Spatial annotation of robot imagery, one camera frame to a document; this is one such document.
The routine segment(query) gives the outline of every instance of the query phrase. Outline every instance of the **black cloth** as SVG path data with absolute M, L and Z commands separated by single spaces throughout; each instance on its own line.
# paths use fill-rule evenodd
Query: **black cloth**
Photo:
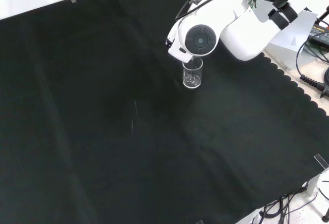
M 0 21 L 0 223 L 233 224 L 329 161 L 323 110 L 219 45 L 196 91 L 186 0 L 63 1 Z

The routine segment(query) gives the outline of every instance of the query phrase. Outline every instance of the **clear glass cup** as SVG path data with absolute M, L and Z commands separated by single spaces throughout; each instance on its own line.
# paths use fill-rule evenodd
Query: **clear glass cup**
M 201 85 L 203 61 L 200 57 L 193 57 L 188 63 L 183 62 L 183 85 L 189 89 Z

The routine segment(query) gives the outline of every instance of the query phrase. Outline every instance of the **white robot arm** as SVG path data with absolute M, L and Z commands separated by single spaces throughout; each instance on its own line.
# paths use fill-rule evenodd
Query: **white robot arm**
M 288 0 L 261 23 L 245 0 L 195 1 L 194 11 L 176 22 L 166 41 L 169 54 L 182 62 L 209 55 L 220 39 L 237 59 L 251 60 L 306 7 L 306 0 Z

